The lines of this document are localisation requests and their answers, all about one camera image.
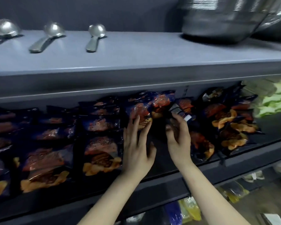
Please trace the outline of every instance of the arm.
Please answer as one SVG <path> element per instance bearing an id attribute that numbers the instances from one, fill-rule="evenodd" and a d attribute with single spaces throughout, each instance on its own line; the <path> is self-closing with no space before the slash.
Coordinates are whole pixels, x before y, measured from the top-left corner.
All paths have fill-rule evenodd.
<path id="1" fill-rule="evenodd" d="M 172 127 L 166 126 L 169 152 L 208 224 L 250 225 L 191 161 L 191 137 L 187 123 L 179 115 L 173 114 L 173 117 L 178 121 L 179 135 L 176 140 Z"/>
<path id="2" fill-rule="evenodd" d="M 138 140 L 139 120 L 139 116 L 134 124 L 130 120 L 127 129 L 124 128 L 122 173 L 78 225 L 113 225 L 134 189 L 151 169 L 156 155 L 156 148 L 153 143 L 150 145 L 148 156 L 146 152 L 147 134 L 151 122 L 142 130 Z"/>

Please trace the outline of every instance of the upper shelf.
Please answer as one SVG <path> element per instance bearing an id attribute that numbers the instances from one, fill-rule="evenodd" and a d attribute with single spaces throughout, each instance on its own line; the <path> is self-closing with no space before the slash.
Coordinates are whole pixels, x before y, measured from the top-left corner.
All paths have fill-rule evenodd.
<path id="1" fill-rule="evenodd" d="M 28 47 L 45 34 L 24 30 L 23 35 L 0 45 L 0 76 L 281 61 L 281 51 L 251 39 L 220 46 L 187 41 L 179 33 L 107 32 L 98 51 L 87 53 L 90 34 L 67 31 L 43 53 L 30 54 Z"/>
<path id="2" fill-rule="evenodd" d="M 281 50 L 254 39 L 210 45 L 179 33 L 108 32 L 97 52 L 87 53 L 90 34 L 67 31 L 31 54 L 44 32 L 23 35 L 0 44 L 0 103 L 281 75 Z"/>

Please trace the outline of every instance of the spoon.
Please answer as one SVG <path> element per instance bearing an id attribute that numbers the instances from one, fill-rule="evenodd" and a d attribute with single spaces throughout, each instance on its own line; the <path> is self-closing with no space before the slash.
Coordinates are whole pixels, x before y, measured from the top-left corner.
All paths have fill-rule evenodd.
<path id="1" fill-rule="evenodd" d="M 91 25 L 88 28 L 89 33 L 92 38 L 90 42 L 86 45 L 87 52 L 96 52 L 98 47 L 98 39 L 105 36 L 106 30 L 102 24 Z"/>
<path id="2" fill-rule="evenodd" d="M 59 23 L 50 23 L 45 25 L 44 32 L 46 37 L 41 38 L 30 46 L 29 51 L 31 53 L 43 52 L 49 45 L 47 44 L 47 41 L 52 41 L 53 39 L 66 36 L 65 30 Z"/>
<path id="3" fill-rule="evenodd" d="M 1 19 L 0 20 L 0 36 L 5 38 L 18 36 L 21 32 L 21 29 L 18 25 L 14 24 L 10 20 Z"/>

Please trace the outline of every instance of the stainless steel pot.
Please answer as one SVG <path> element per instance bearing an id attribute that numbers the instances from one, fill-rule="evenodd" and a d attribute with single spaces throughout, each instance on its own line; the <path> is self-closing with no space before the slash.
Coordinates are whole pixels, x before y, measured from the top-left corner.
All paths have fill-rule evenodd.
<path id="1" fill-rule="evenodd" d="M 205 42 L 238 43 L 268 16 L 276 0 L 179 0 L 182 32 Z"/>
<path id="2" fill-rule="evenodd" d="M 252 37 L 281 42 L 281 3 L 277 2 Z"/>

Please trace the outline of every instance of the hand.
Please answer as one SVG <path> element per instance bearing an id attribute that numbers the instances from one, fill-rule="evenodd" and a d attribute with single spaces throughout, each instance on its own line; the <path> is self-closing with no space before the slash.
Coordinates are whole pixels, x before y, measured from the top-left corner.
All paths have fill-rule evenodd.
<path id="1" fill-rule="evenodd" d="M 165 126 L 168 139 L 168 148 L 171 158 L 178 168 L 183 170 L 192 163 L 191 161 L 191 137 L 189 135 L 187 122 L 177 114 L 172 114 L 178 124 L 178 134 L 175 139 L 173 128 L 170 125 Z"/>
<path id="2" fill-rule="evenodd" d="M 140 133 L 138 138 L 138 124 L 140 117 L 138 116 L 133 124 L 132 119 L 129 120 L 127 129 L 124 128 L 124 155 L 123 155 L 123 175 L 136 179 L 140 182 L 151 169 L 156 155 L 156 148 L 153 142 L 150 143 L 150 152 L 147 156 L 146 142 L 147 134 L 150 130 L 152 122 L 148 122 Z"/>

